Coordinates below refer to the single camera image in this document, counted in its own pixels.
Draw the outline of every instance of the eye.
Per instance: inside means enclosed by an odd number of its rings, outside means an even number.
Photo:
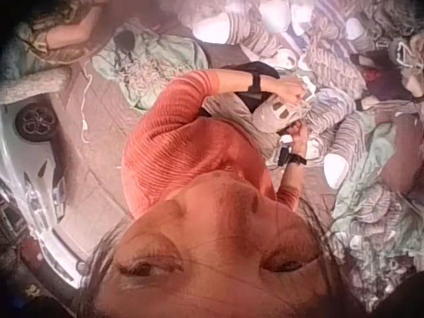
[[[274,273],[294,272],[302,268],[307,262],[290,259],[286,253],[277,251],[269,255],[262,263],[262,268]]]
[[[154,257],[148,260],[139,260],[130,266],[118,265],[119,272],[128,277],[150,277],[163,276],[175,271],[182,272],[181,264],[178,264],[174,258]]]

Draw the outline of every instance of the ribbed orange sweater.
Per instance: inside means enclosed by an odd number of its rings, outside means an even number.
[[[240,126],[198,117],[203,100],[218,94],[218,77],[210,74],[197,71],[172,81],[131,133],[122,181],[134,218],[196,176],[228,167],[263,195],[295,207],[299,192],[280,187],[275,194],[256,145]]]

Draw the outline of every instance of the black wristband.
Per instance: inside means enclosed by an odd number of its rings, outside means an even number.
[[[304,166],[306,166],[306,163],[307,160],[304,157],[299,156],[298,154],[289,154],[287,164],[297,164],[298,166],[303,164]]]
[[[253,81],[252,85],[249,86],[247,92],[251,94],[259,94],[261,93],[260,90],[260,75],[256,72],[252,72]]]

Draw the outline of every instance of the car headlight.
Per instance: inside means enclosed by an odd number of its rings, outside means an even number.
[[[37,192],[29,180],[28,174],[24,172],[24,180],[25,180],[25,199],[26,203],[29,206],[29,210],[34,217],[34,222],[39,229],[47,230],[48,222],[44,212],[42,210],[42,206],[40,200],[38,198]]]
[[[52,198],[56,217],[60,220],[65,215],[66,188],[65,178],[61,178],[52,190]]]

